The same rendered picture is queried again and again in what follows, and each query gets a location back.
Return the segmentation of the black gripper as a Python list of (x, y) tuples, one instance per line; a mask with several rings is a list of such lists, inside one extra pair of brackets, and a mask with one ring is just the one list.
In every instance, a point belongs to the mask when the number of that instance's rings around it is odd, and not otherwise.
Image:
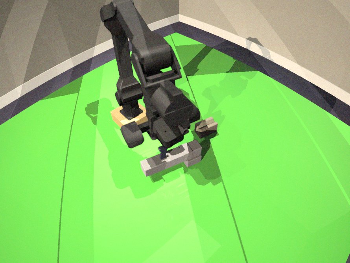
[[(134, 148), (136, 146), (140, 146), (143, 144), (143, 142), (145, 141), (143, 133), (147, 132), (147, 134), (149, 135), (149, 137), (151, 138), (151, 140), (158, 140), (161, 145), (163, 146), (162, 142), (160, 141), (160, 139), (157, 137), (157, 135), (153, 135), (150, 131), (149, 128), (149, 119), (150, 117), (156, 115), (156, 117), (160, 117), (160, 114), (157, 112), (157, 110), (151, 106), (148, 105), (144, 102), (143, 99), (143, 103), (145, 104), (145, 108), (146, 108), (146, 116), (148, 118), (148, 121), (141, 123), (139, 125), (137, 125), (137, 123), (134, 121), (129, 122), (125, 125), (121, 126), (121, 134), (124, 138), (124, 140), (126, 141), (128, 148)], [(189, 118), (190, 123), (193, 123), (197, 120), (200, 120), (200, 111), (199, 109), (192, 103), (193, 105), (193, 112), (192, 115)], [(164, 147), (164, 146), (163, 146)]]

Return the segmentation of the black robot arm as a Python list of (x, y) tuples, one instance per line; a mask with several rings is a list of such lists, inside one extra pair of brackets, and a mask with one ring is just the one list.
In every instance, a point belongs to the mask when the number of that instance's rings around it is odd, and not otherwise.
[[(138, 100), (144, 99), (160, 114), (158, 118), (150, 117), (149, 128), (163, 146), (171, 148), (183, 141), (184, 135), (190, 132), (193, 105), (175, 86), (175, 80), (182, 78), (182, 74), (171, 45), (149, 29), (133, 0), (114, 0), (104, 5), (100, 17), (112, 35), (119, 71), (115, 98), (123, 108), (119, 112), (132, 120), (143, 113)], [(132, 44), (131, 55), (128, 38)], [(172, 70), (161, 71), (169, 67)], [(140, 82), (134, 77), (133, 68)]]

